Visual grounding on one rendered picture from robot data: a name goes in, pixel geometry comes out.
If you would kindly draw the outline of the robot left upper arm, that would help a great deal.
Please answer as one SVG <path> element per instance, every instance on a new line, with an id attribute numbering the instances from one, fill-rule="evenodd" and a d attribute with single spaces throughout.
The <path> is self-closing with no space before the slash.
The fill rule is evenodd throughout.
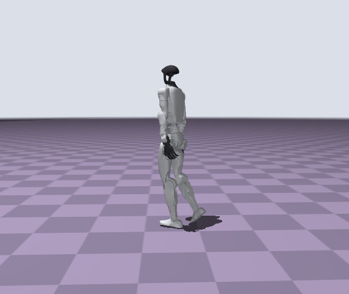
<path id="1" fill-rule="evenodd" d="M 160 108 L 162 109 L 162 111 L 160 112 L 164 112 L 165 118 L 167 119 L 168 118 L 168 96 L 170 94 L 169 88 L 161 88 L 158 90 L 157 94 L 159 97 Z"/>

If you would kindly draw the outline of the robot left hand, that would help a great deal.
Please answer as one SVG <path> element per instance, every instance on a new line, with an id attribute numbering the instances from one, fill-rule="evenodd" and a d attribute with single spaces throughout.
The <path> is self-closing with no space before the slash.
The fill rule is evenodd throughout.
<path id="1" fill-rule="evenodd" d="M 164 146 L 164 155 L 167 157 L 168 156 L 168 158 L 169 159 L 175 159 L 175 158 L 177 158 L 177 157 L 175 157 L 175 156 L 179 156 L 179 155 L 177 155 L 176 153 L 175 153 L 175 151 L 173 150 L 173 147 L 170 145 L 170 139 L 169 139 L 169 137 L 168 136 L 166 136 L 166 138 L 167 138 L 167 142 L 166 143 L 163 143 L 163 145 L 165 145 Z M 175 156 L 174 156 L 175 155 Z M 174 157 L 174 158 L 173 158 Z"/>

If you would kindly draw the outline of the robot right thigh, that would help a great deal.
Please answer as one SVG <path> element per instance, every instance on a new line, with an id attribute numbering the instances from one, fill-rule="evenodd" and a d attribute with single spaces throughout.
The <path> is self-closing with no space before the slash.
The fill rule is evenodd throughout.
<path id="1" fill-rule="evenodd" d="M 185 150 L 186 147 L 187 147 L 187 140 L 184 139 L 183 145 L 178 148 L 175 148 L 175 153 L 179 156 L 174 155 L 177 158 L 171 160 L 174 177 L 175 177 L 175 180 L 177 180 L 177 183 L 179 185 L 185 184 L 187 182 L 186 175 L 182 173 L 182 166 L 183 166 L 183 160 L 184 160 L 184 154 L 182 149 Z"/>

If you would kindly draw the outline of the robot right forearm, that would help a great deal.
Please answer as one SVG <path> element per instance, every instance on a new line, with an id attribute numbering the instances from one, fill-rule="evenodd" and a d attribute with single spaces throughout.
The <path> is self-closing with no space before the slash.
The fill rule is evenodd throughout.
<path id="1" fill-rule="evenodd" d="M 185 126 L 186 126 L 186 120 L 183 121 L 182 123 L 178 123 L 179 131 L 182 132 L 183 135 L 184 135 L 183 131 L 184 131 Z"/>

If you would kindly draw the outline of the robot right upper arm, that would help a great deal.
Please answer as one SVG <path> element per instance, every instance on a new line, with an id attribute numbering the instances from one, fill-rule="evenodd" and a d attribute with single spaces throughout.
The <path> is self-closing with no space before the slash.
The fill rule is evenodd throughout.
<path id="1" fill-rule="evenodd" d="M 185 94 L 183 93 L 183 96 L 184 96 L 184 116 L 183 116 L 183 120 L 182 121 L 185 121 L 186 120 L 186 106 L 185 106 Z"/>

